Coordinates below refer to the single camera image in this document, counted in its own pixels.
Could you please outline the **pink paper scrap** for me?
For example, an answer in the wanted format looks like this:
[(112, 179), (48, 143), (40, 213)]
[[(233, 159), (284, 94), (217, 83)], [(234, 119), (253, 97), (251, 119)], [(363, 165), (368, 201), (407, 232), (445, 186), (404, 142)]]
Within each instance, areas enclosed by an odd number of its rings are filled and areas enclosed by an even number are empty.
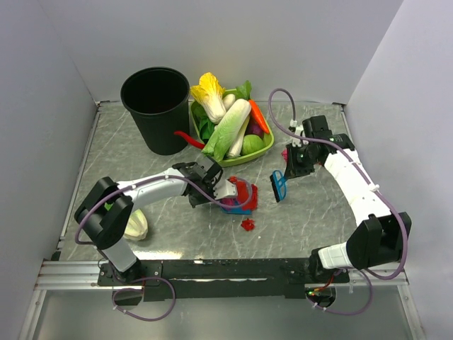
[(234, 198), (223, 198), (221, 199), (221, 203), (227, 206), (235, 206), (236, 201)]
[(282, 153), (281, 153), (283, 159), (287, 162), (287, 150), (285, 149)]

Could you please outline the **blue hand brush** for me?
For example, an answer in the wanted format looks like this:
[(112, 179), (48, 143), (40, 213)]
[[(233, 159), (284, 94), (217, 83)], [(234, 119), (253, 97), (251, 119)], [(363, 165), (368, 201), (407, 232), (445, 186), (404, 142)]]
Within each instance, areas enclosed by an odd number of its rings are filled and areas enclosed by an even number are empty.
[(274, 170), (270, 175), (274, 197), (277, 203), (284, 200), (287, 195), (287, 179), (280, 170)]

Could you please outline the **wide red paper strip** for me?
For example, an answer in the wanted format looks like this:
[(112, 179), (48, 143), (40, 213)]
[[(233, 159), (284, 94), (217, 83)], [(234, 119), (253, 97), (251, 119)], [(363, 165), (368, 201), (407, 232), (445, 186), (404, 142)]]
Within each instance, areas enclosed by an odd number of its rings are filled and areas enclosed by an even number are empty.
[(243, 210), (255, 210), (258, 207), (258, 188), (254, 184), (252, 184), (252, 192), (250, 192), (248, 189), (248, 184), (244, 180), (238, 179), (235, 176), (230, 176), (229, 181), (236, 185), (236, 189), (238, 191), (236, 202), (239, 205), (248, 202), (241, 208)]

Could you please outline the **blue dustpan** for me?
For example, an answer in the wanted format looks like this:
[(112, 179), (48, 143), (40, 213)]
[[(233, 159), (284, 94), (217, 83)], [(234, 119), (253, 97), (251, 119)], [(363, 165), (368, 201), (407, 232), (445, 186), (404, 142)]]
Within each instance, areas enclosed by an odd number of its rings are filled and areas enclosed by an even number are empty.
[(222, 211), (226, 214), (230, 215), (251, 215), (252, 210), (251, 209), (243, 209), (243, 208), (237, 208), (236, 206), (239, 205), (239, 202), (235, 199), (236, 205), (235, 206), (229, 206), (228, 208), (221, 208)]

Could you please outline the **small red paper scrap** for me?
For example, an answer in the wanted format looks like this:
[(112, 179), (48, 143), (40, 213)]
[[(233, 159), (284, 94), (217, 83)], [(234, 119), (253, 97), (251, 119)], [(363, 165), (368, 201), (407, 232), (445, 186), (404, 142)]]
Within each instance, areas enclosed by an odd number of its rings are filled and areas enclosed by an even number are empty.
[(247, 232), (255, 229), (255, 221), (252, 219), (245, 219), (241, 222), (241, 227)]

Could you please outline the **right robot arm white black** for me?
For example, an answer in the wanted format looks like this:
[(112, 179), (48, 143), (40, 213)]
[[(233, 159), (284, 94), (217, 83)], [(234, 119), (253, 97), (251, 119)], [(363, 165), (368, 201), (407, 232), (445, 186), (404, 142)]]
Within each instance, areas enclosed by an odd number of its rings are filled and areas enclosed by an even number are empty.
[(289, 123), (292, 141), (286, 146), (287, 165), (276, 198), (286, 195), (286, 182), (322, 166), (340, 187), (350, 206), (356, 229), (347, 241), (312, 251), (309, 274), (325, 282), (337, 269), (366, 270), (384, 280), (394, 279), (404, 267), (411, 219), (396, 212), (365, 171), (357, 150), (346, 134), (334, 134), (326, 117), (314, 116)]

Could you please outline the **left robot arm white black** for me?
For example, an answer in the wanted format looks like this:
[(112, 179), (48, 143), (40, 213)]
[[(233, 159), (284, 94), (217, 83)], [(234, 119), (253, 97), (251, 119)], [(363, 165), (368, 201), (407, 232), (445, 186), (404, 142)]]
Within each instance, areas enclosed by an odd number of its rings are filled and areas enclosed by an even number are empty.
[(223, 168), (206, 157), (177, 163), (157, 174), (134, 181), (114, 182), (110, 177), (97, 181), (77, 208), (79, 224), (75, 240), (85, 232), (93, 245), (110, 262), (115, 277), (125, 285), (142, 276), (142, 265), (124, 238), (129, 218), (135, 210), (163, 199), (187, 196), (192, 207), (237, 196), (234, 183), (222, 177)]

